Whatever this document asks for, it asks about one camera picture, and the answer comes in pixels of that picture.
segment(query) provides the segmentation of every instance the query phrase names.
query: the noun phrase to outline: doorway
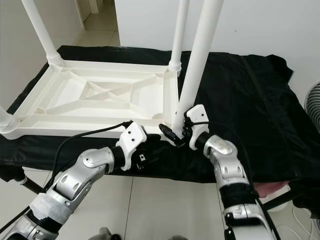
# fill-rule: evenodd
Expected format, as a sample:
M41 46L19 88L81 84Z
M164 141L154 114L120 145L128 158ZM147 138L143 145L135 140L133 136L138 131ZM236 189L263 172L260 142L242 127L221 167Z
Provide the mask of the doorway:
M114 0L77 0L85 32L75 45L120 47Z

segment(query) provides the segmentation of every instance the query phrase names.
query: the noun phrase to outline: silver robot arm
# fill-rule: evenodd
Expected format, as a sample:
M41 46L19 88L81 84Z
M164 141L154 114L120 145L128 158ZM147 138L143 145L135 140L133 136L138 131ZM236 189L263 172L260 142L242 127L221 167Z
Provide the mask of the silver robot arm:
M196 105L185 113L184 134L192 150L203 151L214 166L216 184L224 206L223 216L228 229L227 240L275 240L266 216L257 202L238 150L230 141L210 136L208 117L203 105Z
M116 147L84 151L46 193L37 195L29 205L30 210L3 239L56 239L60 228L86 197L94 182L115 168L130 169L132 154L146 140L143 128L133 122L121 134Z

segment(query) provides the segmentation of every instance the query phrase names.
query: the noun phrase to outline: fan grille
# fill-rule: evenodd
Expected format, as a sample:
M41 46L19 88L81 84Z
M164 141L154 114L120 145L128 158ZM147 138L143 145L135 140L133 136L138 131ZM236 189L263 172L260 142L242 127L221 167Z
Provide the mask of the fan grille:
M320 132L320 82L309 90L305 99L305 111Z

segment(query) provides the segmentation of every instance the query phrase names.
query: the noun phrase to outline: tile floor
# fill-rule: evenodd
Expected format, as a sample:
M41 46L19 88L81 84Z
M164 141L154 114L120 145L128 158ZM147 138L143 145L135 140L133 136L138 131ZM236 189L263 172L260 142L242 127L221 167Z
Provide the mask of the tile floor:
M76 45L83 47L120 47L116 7L106 4L100 13L91 14L84 22L85 32Z
M78 46L120 46L114 4L106 5L100 14L90 15L84 25L86 32L78 39ZM42 186L51 174L32 168L25 168L25 172ZM0 226L34 197L34 193L14 181L0 180ZM271 213L275 225L287 225L302 240L309 239L293 218L292 208L290 202L280 212ZM221 211L214 183L105 175L60 230L58 239L86 240L97 234L100 227L108 227L126 240L167 240L172 235L183 235L189 240L222 240ZM296 215L310 230L308 213L296 209ZM313 232L320 240L315 229ZM297 239L286 228L281 227L279 233L282 240Z

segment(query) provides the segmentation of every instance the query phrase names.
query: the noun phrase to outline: black fabric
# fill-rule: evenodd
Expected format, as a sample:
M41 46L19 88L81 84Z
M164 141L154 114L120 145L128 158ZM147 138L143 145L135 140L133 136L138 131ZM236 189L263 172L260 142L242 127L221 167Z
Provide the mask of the black fabric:
M167 65L171 54L170 51L128 47L62 46L58 51L65 60L148 65ZM182 53L179 93L189 57L189 51ZM18 96L8 110L10 113L18 109L47 67L46 64ZM240 161L248 170L248 161L233 132L241 137L255 182L320 178L320 135L288 86L291 74L285 60L274 55L210 53L208 56L195 104L204 104L212 122L210 133L232 141L238 147ZM0 164L2 167L26 166L50 170L56 150L64 139L59 136L22 136L7 140L0 136ZM112 147L116 141L75 139L62 150L58 166L70 160L73 160L72 165L84 150ZM113 174L200 183L215 181L212 164L200 152L186 146L176 149L167 142L155 143L154 148L165 151L142 171L118 170Z
M6 182L9 182L12 179L21 181L25 179L25 177L25 172L20 166L0 165L0 179Z

